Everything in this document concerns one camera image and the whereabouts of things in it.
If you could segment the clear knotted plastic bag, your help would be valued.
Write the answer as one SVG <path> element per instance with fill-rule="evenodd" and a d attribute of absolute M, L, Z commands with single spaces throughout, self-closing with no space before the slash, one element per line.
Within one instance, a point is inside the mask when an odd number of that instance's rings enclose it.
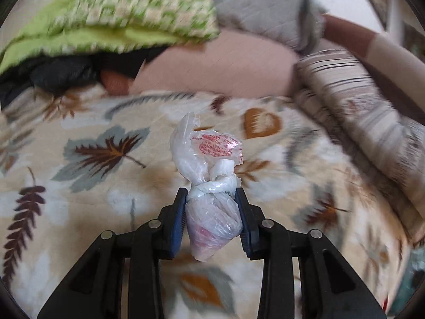
<path fill-rule="evenodd" d="M 243 229 L 235 168 L 244 160 L 237 137 L 199 126 L 195 113 L 186 114 L 170 137 L 170 148 L 176 169 L 190 184 L 185 212 L 192 256 L 207 261 Z"/>

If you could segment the leaf-patterned fleece blanket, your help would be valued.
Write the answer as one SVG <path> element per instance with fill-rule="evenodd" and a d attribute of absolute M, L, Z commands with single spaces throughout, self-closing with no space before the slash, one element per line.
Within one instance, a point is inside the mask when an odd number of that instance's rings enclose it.
<path fill-rule="evenodd" d="M 1 275 L 35 318 L 104 230 L 126 233 L 189 182 L 169 138 L 186 113 L 235 135 L 249 202 L 289 230 L 323 231 L 379 304 L 394 300 L 411 246 L 390 205 L 339 142 L 286 98 L 236 99 L 102 86 L 60 98 L 28 89 L 1 112 Z"/>

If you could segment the striped floral folded quilt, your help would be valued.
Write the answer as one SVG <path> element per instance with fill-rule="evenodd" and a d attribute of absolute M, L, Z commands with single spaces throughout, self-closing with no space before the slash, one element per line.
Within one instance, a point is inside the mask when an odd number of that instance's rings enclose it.
<path fill-rule="evenodd" d="M 412 241 L 424 237 L 424 125 L 399 113 L 348 51 L 327 50 L 295 66 L 296 103 L 336 137 L 388 201 Z"/>

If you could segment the black jacket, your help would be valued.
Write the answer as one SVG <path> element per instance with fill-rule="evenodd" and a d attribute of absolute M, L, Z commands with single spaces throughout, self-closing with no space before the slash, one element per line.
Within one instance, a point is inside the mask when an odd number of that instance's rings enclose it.
<path fill-rule="evenodd" d="M 143 48 L 129 53 L 99 52 L 77 56 L 37 56 L 12 66 L 1 74 L 1 108 L 8 107 L 23 91 L 39 87 L 60 96 L 73 87 L 101 80 L 101 73 L 112 71 L 136 78 L 143 63 L 151 62 L 166 46 Z"/>

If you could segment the brown beige headboard cushion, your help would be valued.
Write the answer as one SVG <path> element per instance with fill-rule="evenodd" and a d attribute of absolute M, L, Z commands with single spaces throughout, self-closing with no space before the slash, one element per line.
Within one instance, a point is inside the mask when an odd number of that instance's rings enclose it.
<path fill-rule="evenodd" d="M 423 124 L 424 62 L 385 33 L 376 33 L 330 14 L 325 14 L 324 19 L 324 38 L 357 57 L 383 96 L 400 113 Z"/>

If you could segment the pink bolster pillow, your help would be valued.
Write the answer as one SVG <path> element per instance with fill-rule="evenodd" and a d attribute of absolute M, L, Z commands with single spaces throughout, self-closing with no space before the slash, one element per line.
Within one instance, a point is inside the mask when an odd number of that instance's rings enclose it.
<path fill-rule="evenodd" d="M 226 96 L 289 96 L 298 54 L 274 41 L 234 30 L 202 45 L 167 48 L 141 66 L 129 93 L 208 91 Z"/>

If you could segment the green checkered quilt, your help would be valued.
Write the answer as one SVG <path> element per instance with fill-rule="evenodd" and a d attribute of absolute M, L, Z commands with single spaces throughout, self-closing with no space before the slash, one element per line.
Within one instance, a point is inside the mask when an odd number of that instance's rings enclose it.
<path fill-rule="evenodd" d="M 129 53 L 219 33 L 213 0 L 53 0 L 1 51 L 1 72 L 37 56 Z"/>

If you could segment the grey quilted pillow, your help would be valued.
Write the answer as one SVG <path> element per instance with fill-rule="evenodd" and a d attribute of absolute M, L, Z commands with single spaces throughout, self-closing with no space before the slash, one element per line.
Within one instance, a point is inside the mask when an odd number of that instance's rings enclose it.
<path fill-rule="evenodd" d="M 214 0 L 221 26 L 312 53 L 324 35 L 326 10 L 318 0 Z"/>

